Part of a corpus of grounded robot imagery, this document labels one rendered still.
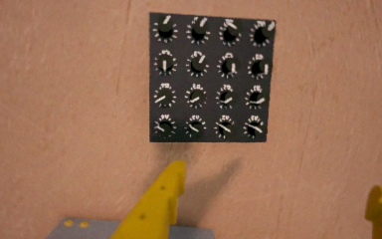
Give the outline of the black knob box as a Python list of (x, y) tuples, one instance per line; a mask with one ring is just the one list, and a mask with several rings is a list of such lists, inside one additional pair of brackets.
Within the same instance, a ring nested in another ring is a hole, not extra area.
[(267, 141), (273, 22), (147, 12), (149, 142)]

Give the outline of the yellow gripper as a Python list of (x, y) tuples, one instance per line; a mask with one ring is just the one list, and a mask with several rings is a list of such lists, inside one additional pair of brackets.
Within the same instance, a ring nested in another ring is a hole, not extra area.
[[(171, 162), (152, 182), (108, 239), (168, 239), (185, 190), (186, 161)], [(371, 188), (365, 208), (372, 239), (382, 239), (382, 186)]]

